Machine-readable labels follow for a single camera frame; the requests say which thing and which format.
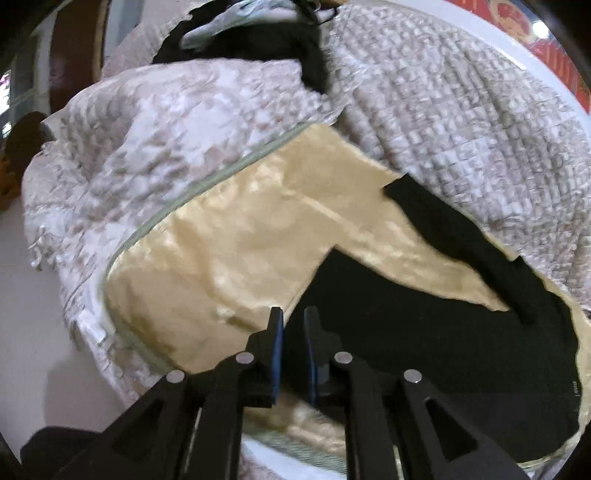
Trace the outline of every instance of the metal rivet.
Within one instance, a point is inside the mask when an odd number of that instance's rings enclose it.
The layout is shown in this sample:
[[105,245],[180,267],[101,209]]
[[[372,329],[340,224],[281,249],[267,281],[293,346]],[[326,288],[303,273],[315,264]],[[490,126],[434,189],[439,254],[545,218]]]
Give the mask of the metal rivet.
[[184,380],[184,372],[180,370],[171,370],[166,374],[166,380],[170,383],[181,383]]
[[338,352],[335,354],[335,361],[338,364],[349,364],[353,361],[353,355],[349,352]]
[[250,352],[240,352],[236,356],[236,362],[238,362],[241,365],[248,365],[252,363],[254,359],[255,356]]
[[419,383],[423,379],[423,375],[418,370],[406,370],[404,372],[404,379],[410,383]]

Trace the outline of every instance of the white floor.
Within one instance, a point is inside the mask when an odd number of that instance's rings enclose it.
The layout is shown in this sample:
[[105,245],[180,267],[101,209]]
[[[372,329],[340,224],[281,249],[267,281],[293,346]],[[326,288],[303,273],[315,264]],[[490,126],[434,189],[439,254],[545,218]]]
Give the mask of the white floor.
[[22,207],[0,213],[0,432],[15,453],[46,425],[103,430],[123,405],[61,319],[57,274],[28,264]]

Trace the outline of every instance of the white wall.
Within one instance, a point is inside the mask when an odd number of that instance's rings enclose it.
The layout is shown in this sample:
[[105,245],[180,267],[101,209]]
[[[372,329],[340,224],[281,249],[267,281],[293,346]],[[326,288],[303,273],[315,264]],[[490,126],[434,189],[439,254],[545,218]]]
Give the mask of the white wall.
[[143,10],[144,0],[111,0],[105,31],[103,61],[107,61],[114,49],[139,24]]

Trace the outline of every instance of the window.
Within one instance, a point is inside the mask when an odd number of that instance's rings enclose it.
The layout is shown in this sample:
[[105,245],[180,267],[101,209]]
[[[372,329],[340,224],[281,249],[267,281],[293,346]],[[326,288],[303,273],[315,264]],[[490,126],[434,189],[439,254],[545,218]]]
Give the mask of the window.
[[12,130],[12,124],[10,122],[6,122],[2,127],[2,138],[6,138],[8,134]]
[[0,115],[10,107],[10,70],[0,78]]
[[35,57],[37,55],[38,38],[30,37],[17,53],[12,72],[12,92],[14,100],[29,93],[35,88]]

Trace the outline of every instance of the beige satin fabric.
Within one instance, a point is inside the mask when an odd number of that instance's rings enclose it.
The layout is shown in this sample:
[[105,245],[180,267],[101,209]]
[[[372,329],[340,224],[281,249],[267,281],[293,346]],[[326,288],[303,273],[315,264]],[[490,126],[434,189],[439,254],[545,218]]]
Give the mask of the beige satin fabric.
[[[506,310],[477,272],[426,243],[382,194],[397,177],[330,127],[310,126],[171,212],[124,251],[106,282],[111,312],[157,355],[191,372],[210,369],[266,326],[271,306],[282,307],[287,318],[335,245],[406,286]],[[585,424],[590,327],[574,301],[562,296],[581,343]],[[342,426],[286,395],[271,414],[252,414],[345,455]]]

